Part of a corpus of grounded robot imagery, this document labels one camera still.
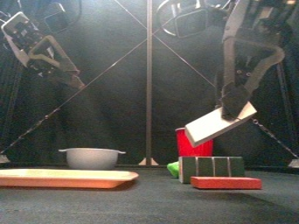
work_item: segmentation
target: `block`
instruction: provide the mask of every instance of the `block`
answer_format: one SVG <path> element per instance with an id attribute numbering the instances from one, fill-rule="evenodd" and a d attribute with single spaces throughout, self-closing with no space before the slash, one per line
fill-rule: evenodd
<path id="1" fill-rule="evenodd" d="M 191 177 L 245 177 L 243 157 L 179 157 L 179 180 L 191 183 Z"/>
<path id="2" fill-rule="evenodd" d="M 245 189 L 261 190 L 258 178 L 191 177 L 191 185 L 201 189 Z"/>
<path id="3" fill-rule="evenodd" d="M 185 126 L 186 136 L 191 141 L 191 146 L 206 143 L 213 138 L 230 131 L 245 123 L 250 117 L 257 113 L 257 110 L 249 102 L 243 108 L 238 119 L 227 121 L 222 118 L 222 108 L 215 109 L 206 116 L 201 117 L 194 122 L 190 122 Z"/>

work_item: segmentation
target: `black backdrop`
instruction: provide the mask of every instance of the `black backdrop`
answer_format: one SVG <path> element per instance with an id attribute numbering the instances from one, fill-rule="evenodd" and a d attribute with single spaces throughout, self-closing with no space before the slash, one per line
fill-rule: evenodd
<path id="1" fill-rule="evenodd" d="M 81 14 L 79 2 L 57 2 L 63 4 L 70 20 L 75 20 Z M 159 165 L 167 165 L 178 161 L 175 129 L 205 116 L 215 107 L 214 79 L 222 69 L 222 28 L 211 26 L 185 39 L 170 37 L 159 31 L 157 24 L 155 11 L 162 1 L 154 1 L 154 36 L 149 47 L 146 0 L 82 2 L 78 23 L 55 34 L 55 38 L 81 70 L 83 82 L 90 83 L 89 88 L 65 104 L 7 155 L 21 162 L 63 163 L 66 157 L 58 149 L 97 147 L 126 151 L 119 159 L 123 165 L 139 164 L 146 156 L 154 158 Z M 0 6 L 3 10 L 9 8 L 5 3 Z M 34 14 L 38 6 L 23 0 L 27 15 Z M 17 5 L 10 10 L 14 14 Z M 151 73 L 149 51 L 153 54 Z M 298 80 L 293 67 L 297 59 L 292 58 L 294 62 L 289 65 L 288 77 Z M 251 101 L 261 123 L 294 147 L 297 133 L 289 127 L 282 89 L 277 67 L 273 67 Z M 25 69 L 14 122 L 5 144 L 9 145 L 75 93 L 67 87 L 54 86 Z M 214 155 L 242 156 L 247 165 L 288 165 L 293 158 L 253 122 L 214 139 Z"/>

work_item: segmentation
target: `green object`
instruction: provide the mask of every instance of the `green object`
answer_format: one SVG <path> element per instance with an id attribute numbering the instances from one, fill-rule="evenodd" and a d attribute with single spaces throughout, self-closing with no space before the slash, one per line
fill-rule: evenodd
<path id="1" fill-rule="evenodd" d="M 171 164 L 167 165 L 167 169 L 171 172 L 171 174 L 179 178 L 179 161 L 174 162 Z"/>

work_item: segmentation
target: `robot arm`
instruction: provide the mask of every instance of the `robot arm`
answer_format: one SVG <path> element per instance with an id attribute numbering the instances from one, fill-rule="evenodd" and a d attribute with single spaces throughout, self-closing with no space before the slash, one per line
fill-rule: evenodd
<path id="1" fill-rule="evenodd" d="M 234 129 L 257 113 L 249 100 L 267 69 L 286 56 L 282 48 L 286 31 L 290 32 L 286 20 L 296 5 L 296 0 L 237 2 L 223 35 L 225 72 L 217 86 L 222 88 L 219 108 L 186 125 L 193 146 Z M 237 78 L 239 72 L 247 74 L 243 82 Z"/>
<path id="2" fill-rule="evenodd" d="M 267 69 L 285 58 L 282 32 L 296 1 L 239 1 L 223 36 L 225 74 L 221 97 L 222 117 L 235 120 L 249 103 Z M 247 74 L 238 83 L 237 73 Z"/>
<path id="3" fill-rule="evenodd" d="M 54 36 L 45 36 L 22 12 L 3 24 L 2 30 L 15 57 L 26 67 L 54 83 L 85 88 L 81 71 Z"/>

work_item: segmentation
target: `green block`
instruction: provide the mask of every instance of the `green block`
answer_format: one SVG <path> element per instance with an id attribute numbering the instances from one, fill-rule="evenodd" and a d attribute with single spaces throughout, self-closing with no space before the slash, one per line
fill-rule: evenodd
<path id="1" fill-rule="evenodd" d="M 191 177 L 246 177 L 242 157 L 179 157 L 181 182 L 191 183 Z"/>

